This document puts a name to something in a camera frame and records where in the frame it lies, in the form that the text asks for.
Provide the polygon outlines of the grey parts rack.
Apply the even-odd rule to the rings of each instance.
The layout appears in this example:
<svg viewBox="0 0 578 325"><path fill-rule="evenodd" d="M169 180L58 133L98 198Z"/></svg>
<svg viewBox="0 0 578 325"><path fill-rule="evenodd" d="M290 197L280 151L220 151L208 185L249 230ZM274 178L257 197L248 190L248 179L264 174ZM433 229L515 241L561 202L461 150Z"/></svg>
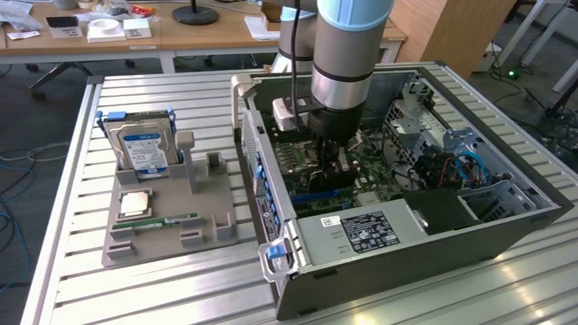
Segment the grey parts rack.
<svg viewBox="0 0 578 325"><path fill-rule="evenodd" d="M105 227L101 264L106 267L144 263L208 251L238 242L230 182L218 152L205 153L193 160L193 133L176 133L176 147L182 162L169 167L165 176L138 180L134 171L114 173L108 224ZM120 218L122 193L145 191L149 194L144 215ZM172 227L113 230L117 223L197 213L197 217Z"/></svg>

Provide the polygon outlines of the blue expansion slot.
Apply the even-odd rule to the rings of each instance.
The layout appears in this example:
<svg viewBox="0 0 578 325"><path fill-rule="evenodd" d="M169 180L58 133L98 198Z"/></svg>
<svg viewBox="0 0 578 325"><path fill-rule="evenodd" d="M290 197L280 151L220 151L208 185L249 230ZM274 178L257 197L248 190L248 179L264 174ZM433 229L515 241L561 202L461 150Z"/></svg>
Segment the blue expansion slot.
<svg viewBox="0 0 578 325"><path fill-rule="evenodd" d="M313 200L321 200L326 198L333 198L338 195L338 190L330 190L325 192L298 194L289 197L292 204L301 204L304 202L310 202Z"/></svg>

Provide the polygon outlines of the black-topped white box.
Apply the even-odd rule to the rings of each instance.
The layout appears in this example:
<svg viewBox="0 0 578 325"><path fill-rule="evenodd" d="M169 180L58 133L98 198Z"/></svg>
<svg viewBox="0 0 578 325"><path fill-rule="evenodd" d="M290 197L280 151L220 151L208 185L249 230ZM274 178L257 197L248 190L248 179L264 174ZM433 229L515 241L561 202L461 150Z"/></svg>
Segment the black-topped white box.
<svg viewBox="0 0 578 325"><path fill-rule="evenodd" d="M82 29L75 16L50 16L45 17L45 21L54 39L66 39L82 36Z"/></svg>

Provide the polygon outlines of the brown cardboard box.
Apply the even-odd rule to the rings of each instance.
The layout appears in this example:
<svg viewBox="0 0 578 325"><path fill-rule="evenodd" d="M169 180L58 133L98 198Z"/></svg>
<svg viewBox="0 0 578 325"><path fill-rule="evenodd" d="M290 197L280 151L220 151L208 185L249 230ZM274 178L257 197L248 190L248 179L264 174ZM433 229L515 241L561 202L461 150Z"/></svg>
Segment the brown cardboard box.
<svg viewBox="0 0 578 325"><path fill-rule="evenodd" d="M266 22L280 23L281 6L278 4L261 0L261 13Z"/></svg>

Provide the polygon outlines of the white table frame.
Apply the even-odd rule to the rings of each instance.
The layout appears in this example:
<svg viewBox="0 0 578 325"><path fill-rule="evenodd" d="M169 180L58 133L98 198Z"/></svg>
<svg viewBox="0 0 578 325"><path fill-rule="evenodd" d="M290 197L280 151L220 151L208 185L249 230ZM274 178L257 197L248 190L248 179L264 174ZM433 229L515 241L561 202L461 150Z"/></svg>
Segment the white table frame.
<svg viewBox="0 0 578 325"><path fill-rule="evenodd" d="M561 25L561 22L567 17L571 17L571 12L576 12L575 22L578 22L578 0L515 0L513 6L504 18L504 23L509 22L512 16L515 15L517 9L523 5L531 5L531 9L521 20L520 26L517 27L511 39L508 40L504 48L500 50L500 53L495 52L495 39L491 39L489 42L489 54L492 56L492 63L489 64L489 77L496 81L504 82L507 85L511 85L517 90L520 88L515 86L507 77L505 73L501 72L501 64L505 62L509 57L516 44L519 44L521 40L521 36L525 34L529 26L535 23L537 16L543 9L549 6L557 6L556 11L549 16L547 23L540 26L540 31L527 43L525 49L521 54L517 56L517 67L525 73L531 72L529 64L535 59L536 55L544 48L549 38L553 36L557 27Z"/></svg>

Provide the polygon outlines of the black plastic fan duct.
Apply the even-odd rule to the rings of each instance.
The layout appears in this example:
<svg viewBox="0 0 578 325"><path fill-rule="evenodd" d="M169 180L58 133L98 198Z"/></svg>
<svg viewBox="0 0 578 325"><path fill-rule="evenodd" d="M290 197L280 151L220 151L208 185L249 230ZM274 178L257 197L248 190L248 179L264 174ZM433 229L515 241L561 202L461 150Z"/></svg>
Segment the black plastic fan duct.
<svg viewBox="0 0 578 325"><path fill-rule="evenodd" d="M481 223L465 208L453 188L407 192L403 199L425 222L424 228L428 235L460 230Z"/></svg>

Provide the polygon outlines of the black round lamp base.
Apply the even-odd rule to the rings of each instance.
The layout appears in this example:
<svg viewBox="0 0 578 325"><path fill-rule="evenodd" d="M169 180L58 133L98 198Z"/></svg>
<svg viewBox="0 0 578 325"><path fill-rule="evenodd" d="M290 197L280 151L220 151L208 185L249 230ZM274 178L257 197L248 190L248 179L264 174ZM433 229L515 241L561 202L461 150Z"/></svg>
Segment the black round lamp base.
<svg viewBox="0 0 578 325"><path fill-rule="evenodd" d="M212 24L218 19L214 9L198 6L196 0L189 0L190 4L181 6L172 11L172 18L181 24L189 26L204 26Z"/></svg>

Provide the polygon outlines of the green motherboard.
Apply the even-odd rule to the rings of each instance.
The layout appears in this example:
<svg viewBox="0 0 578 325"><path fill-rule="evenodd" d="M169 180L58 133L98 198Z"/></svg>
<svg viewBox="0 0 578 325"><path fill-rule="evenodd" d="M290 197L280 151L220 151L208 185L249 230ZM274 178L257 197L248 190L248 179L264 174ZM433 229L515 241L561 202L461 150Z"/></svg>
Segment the green motherboard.
<svg viewBox="0 0 578 325"><path fill-rule="evenodd" d="M280 131L273 118L266 118L264 125L284 182L286 173L306 168L302 164L300 146L304 142L312 142L310 133L306 130L300 132ZM320 213L360 207L356 196L364 192L374 192L381 202L385 202L396 199L399 193L407 190L407 187L397 183L391 168L384 162L381 151L377 149L377 136L380 133L376 126L362 123L358 130L361 131L362 143L345 153L348 162L357 166L357 176L353 184L340 189L338 195L333 198L292 204L297 217L309 217ZM298 195L290 192L286 186L285 190L289 197Z"/></svg>

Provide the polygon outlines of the white labelled box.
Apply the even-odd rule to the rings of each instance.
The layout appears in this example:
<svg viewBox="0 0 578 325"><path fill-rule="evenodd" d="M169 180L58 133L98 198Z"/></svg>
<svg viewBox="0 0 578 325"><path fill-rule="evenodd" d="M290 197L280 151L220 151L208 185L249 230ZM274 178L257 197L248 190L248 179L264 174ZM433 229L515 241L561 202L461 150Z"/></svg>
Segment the white labelled box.
<svg viewBox="0 0 578 325"><path fill-rule="evenodd" d="M126 39L142 39L152 36L148 19L145 18L124 20L122 30Z"/></svg>

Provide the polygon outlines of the black chair base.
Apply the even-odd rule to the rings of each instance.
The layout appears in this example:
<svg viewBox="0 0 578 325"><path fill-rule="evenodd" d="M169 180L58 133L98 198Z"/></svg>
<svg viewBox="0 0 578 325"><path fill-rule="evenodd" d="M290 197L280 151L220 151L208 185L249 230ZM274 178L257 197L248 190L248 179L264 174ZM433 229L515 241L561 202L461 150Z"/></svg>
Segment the black chair base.
<svg viewBox="0 0 578 325"><path fill-rule="evenodd" d="M128 68L134 68L133 60L124 59L124 65ZM29 72L38 72L37 64L23 64L25 69ZM61 62L53 69L45 73L38 80L29 86L30 97L35 101L43 101L46 96L45 93L38 92L41 86L43 86L49 81L51 81L59 74L62 74L67 69L78 70L86 77L91 77L91 72L86 69L85 65L81 62Z"/></svg>

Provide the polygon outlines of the white tape roll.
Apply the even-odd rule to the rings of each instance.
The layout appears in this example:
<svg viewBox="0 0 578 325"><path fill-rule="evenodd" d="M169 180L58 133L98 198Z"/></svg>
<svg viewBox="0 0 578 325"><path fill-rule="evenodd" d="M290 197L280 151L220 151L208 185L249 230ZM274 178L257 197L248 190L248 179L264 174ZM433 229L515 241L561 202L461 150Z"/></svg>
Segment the white tape roll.
<svg viewBox="0 0 578 325"><path fill-rule="evenodd" d="M102 34L113 34L118 27L118 21L114 19L95 19L87 24L89 31L94 31Z"/></svg>

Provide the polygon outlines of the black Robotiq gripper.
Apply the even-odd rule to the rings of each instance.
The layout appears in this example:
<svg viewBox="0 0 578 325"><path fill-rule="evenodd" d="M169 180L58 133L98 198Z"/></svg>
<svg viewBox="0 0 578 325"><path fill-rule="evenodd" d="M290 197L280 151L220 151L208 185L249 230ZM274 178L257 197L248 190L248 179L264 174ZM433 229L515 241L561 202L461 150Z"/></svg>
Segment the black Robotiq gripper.
<svg viewBox="0 0 578 325"><path fill-rule="evenodd" d="M344 151L358 128L361 111L362 107L354 107L346 110L322 108L309 112L308 128L325 176L336 176L350 169Z"/></svg>

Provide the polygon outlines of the grey power supply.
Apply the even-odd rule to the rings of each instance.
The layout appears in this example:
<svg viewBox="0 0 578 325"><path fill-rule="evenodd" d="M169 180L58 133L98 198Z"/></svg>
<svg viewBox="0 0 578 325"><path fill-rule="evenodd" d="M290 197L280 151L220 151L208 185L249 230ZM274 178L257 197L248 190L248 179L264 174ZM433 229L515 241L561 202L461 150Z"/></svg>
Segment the grey power supply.
<svg viewBox="0 0 578 325"><path fill-rule="evenodd" d="M298 243L312 265L342 263L427 238L403 199L297 220Z"/></svg>

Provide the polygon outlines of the silver CPU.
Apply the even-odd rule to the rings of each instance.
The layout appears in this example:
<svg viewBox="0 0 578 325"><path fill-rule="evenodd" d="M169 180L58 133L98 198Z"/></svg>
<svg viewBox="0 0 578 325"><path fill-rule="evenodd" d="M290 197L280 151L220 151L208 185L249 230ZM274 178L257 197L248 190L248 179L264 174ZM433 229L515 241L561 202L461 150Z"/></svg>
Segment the silver CPU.
<svg viewBox="0 0 578 325"><path fill-rule="evenodd" d="M122 193L120 199L120 218L144 215L148 211L149 194L145 191Z"/></svg>

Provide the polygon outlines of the wooden cabinet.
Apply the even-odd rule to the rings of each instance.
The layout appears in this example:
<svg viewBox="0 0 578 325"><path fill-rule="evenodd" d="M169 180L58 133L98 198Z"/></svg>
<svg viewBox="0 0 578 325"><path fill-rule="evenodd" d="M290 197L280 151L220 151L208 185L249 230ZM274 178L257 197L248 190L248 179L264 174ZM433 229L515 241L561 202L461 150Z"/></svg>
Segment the wooden cabinet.
<svg viewBox="0 0 578 325"><path fill-rule="evenodd" d="M515 0L395 0L389 21L404 33L395 61L441 61L468 78Z"/></svg>

